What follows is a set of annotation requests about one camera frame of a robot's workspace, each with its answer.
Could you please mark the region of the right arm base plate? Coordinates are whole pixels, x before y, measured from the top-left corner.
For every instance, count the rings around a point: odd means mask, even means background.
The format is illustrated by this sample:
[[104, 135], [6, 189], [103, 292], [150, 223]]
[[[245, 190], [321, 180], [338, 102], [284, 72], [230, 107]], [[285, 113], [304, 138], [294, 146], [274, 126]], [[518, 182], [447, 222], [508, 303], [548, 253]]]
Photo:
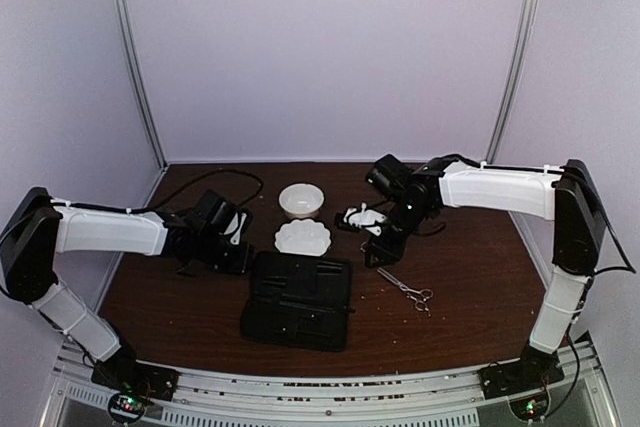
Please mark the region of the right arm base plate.
[[526, 372], [520, 361], [486, 366], [478, 371], [478, 376], [486, 400], [540, 389], [545, 382], [556, 383], [565, 378], [560, 367]]

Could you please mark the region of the silver thinning scissors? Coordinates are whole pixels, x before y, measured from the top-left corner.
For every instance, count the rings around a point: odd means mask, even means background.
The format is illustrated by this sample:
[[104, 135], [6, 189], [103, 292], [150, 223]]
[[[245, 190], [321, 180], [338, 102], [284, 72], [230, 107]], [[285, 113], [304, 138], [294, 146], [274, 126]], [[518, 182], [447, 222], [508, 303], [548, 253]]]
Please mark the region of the silver thinning scissors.
[[394, 285], [400, 292], [402, 292], [405, 295], [406, 298], [410, 299], [413, 302], [413, 305], [416, 311], [422, 312], [426, 314], [428, 317], [431, 316], [431, 311], [428, 305], [429, 300], [432, 299], [434, 296], [434, 292], [431, 289], [412, 288], [407, 284], [405, 284], [404, 282], [402, 282], [401, 280], [399, 280], [397, 277], [395, 277], [393, 274], [391, 274], [384, 268], [377, 268], [376, 272], [380, 276], [382, 276], [385, 280], [387, 280], [389, 283]]

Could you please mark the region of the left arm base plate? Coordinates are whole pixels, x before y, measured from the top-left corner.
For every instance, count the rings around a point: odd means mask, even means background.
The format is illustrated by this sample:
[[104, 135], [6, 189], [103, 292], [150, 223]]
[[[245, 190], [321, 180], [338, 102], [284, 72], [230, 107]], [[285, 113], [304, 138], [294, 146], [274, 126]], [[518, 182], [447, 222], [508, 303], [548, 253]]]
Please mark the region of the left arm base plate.
[[91, 381], [95, 384], [149, 401], [171, 401], [178, 379], [176, 370], [148, 364], [136, 364], [133, 373], [122, 379], [109, 372], [104, 364], [94, 367], [91, 375]]

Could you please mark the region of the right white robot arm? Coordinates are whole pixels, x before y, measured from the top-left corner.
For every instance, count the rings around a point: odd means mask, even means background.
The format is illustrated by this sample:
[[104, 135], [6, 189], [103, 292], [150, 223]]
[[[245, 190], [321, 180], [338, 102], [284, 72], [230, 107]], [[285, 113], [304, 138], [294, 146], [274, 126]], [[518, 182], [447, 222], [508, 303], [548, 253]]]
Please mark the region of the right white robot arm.
[[535, 387], [550, 373], [602, 272], [597, 265], [604, 237], [615, 233], [586, 164], [570, 159], [561, 166], [498, 166], [448, 154], [413, 169], [388, 154], [374, 163], [366, 180], [392, 205], [386, 213], [362, 205], [344, 217], [371, 235], [365, 247], [368, 267], [399, 262], [409, 237], [443, 208], [484, 208], [553, 222], [551, 284], [512, 370], [519, 387]]

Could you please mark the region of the black zippered tool case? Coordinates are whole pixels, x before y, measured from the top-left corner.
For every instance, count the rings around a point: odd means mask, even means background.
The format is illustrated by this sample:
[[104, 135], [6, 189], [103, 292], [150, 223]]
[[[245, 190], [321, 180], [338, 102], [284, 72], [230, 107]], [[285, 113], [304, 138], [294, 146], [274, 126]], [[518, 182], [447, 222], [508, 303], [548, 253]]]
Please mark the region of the black zippered tool case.
[[346, 259], [258, 253], [240, 319], [241, 337], [269, 345], [344, 351], [352, 278], [353, 265]]

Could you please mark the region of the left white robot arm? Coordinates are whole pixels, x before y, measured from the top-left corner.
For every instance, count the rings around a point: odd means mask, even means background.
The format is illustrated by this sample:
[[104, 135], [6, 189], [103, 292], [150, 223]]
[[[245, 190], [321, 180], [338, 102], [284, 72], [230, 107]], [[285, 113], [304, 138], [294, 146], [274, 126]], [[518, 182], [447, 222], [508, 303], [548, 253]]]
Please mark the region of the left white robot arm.
[[243, 274], [252, 247], [242, 236], [251, 220], [247, 209], [211, 190], [194, 207], [176, 214], [73, 203], [34, 187], [1, 233], [4, 291], [76, 341], [98, 373], [121, 390], [133, 391], [147, 377], [133, 348], [56, 275], [55, 256], [74, 251], [134, 253]]

